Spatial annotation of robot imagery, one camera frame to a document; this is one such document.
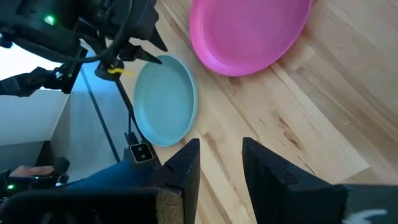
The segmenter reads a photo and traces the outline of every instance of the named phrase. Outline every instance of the wooden table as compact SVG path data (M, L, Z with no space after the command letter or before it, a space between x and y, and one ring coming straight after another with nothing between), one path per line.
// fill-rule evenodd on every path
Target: wooden table
M168 54L195 76L201 141L198 223L255 223L241 160L252 137L332 184L398 183L398 1L317 0L302 35L269 68L228 78L207 70L189 38L191 0L158 0ZM154 55L164 54L143 43ZM126 69L136 73L144 65ZM132 93L135 79L122 77Z

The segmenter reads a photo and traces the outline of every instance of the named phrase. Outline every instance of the pink plate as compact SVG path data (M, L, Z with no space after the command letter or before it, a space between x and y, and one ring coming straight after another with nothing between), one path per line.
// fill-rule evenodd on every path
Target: pink plate
M190 36L199 59L227 76L258 72L299 36L312 0L194 0Z

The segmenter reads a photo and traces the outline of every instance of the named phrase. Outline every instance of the white wall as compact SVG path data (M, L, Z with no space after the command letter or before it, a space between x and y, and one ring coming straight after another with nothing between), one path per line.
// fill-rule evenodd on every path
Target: white wall
M0 80L36 67L60 66L15 44L11 49L0 47L0 58ZM24 98L0 96L0 146L50 140L67 99L61 91L46 89Z

